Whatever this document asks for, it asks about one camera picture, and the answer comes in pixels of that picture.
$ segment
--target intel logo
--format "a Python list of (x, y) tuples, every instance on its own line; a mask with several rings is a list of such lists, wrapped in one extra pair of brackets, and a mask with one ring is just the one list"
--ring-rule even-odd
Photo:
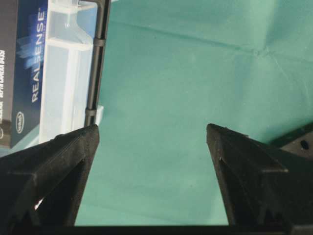
[(15, 120), (16, 131), (20, 134), (24, 129), (24, 114), (22, 112), (18, 112)]

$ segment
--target box packaging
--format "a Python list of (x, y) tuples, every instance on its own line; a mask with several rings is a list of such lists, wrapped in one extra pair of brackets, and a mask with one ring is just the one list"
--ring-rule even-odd
[(0, 147), (40, 122), (48, 0), (0, 0)]

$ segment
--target teal fabric backdrop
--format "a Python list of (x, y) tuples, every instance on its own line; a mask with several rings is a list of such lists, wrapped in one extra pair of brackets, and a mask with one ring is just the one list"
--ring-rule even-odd
[(226, 224), (205, 139), (313, 119), (313, 1), (112, 4), (105, 116), (77, 225)]

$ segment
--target hole in bracket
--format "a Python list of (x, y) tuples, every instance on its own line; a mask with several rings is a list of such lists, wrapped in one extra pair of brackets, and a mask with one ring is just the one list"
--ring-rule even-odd
[(308, 142), (306, 142), (306, 141), (301, 141), (300, 144), (301, 144), (301, 147), (302, 147), (303, 149), (305, 149), (305, 150), (308, 150), (308, 149), (309, 149), (309, 143), (308, 143)]

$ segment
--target green cloth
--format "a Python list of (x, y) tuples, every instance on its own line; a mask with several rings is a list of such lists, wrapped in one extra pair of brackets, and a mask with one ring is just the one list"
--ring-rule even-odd
[(206, 125), (269, 142), (312, 121), (312, 12), (311, 0), (113, 3), (77, 225), (226, 224)]

